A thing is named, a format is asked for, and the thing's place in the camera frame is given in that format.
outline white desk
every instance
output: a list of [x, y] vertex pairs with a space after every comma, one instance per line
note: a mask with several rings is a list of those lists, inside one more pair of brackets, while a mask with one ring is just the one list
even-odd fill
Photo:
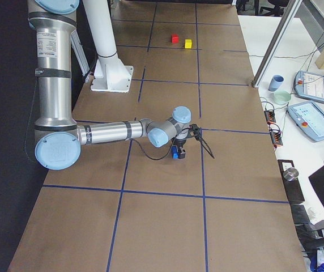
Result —
[[[257, 17], [257, 16], [239, 16], [242, 27], [244, 40], [249, 55], [263, 56], [271, 41], [280, 18], [275, 17]], [[275, 56], [279, 57], [295, 57], [309, 54], [316, 50], [313, 40], [298, 18], [294, 18], [285, 33]], [[315, 60], [319, 56], [319, 52], [314, 54], [310, 64], [309, 71], [324, 75], [324, 70], [320, 70], [315, 65]], [[259, 94], [265, 97], [269, 102], [273, 102], [272, 92], [268, 90], [269, 82], [274, 74], [280, 74], [284, 77], [281, 90], [291, 92], [293, 80], [299, 70], [306, 70], [308, 62], [302, 67], [307, 57], [297, 59], [274, 58], [268, 72], [263, 78], [259, 86]], [[254, 74], [262, 61], [262, 57], [250, 56], [250, 63]], [[292, 95], [290, 105], [298, 104], [306, 101]], [[317, 103], [324, 110], [324, 104]], [[277, 124], [283, 129], [285, 116], [285, 108], [276, 110]], [[293, 160], [295, 167], [299, 170], [299, 182], [305, 198], [304, 206], [312, 223], [316, 223], [324, 219], [324, 208], [315, 194], [308, 177], [317, 169], [324, 165], [324, 141], [312, 142], [305, 134], [296, 126], [294, 121], [287, 114], [285, 118], [285, 126], [283, 129], [283, 147], [278, 147], [275, 152], [277, 159]]]

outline blue cup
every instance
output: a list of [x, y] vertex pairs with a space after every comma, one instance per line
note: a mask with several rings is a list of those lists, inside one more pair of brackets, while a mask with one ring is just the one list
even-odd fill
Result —
[[284, 78], [281, 75], [273, 75], [268, 90], [275, 92], [282, 85]]

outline yellow cube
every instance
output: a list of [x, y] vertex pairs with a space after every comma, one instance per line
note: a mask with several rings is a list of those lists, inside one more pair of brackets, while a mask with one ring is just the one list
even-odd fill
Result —
[[192, 40], [185, 39], [185, 49], [191, 49], [191, 48], [192, 48]]

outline warning label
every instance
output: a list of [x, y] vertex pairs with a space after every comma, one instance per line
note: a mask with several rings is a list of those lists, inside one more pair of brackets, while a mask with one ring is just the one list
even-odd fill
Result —
[[37, 33], [37, 57], [57, 58], [56, 33]]

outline table leg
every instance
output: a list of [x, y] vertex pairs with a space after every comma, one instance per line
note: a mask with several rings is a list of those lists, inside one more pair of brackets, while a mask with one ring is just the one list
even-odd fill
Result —
[[259, 15], [259, 0], [254, 0], [255, 16]]

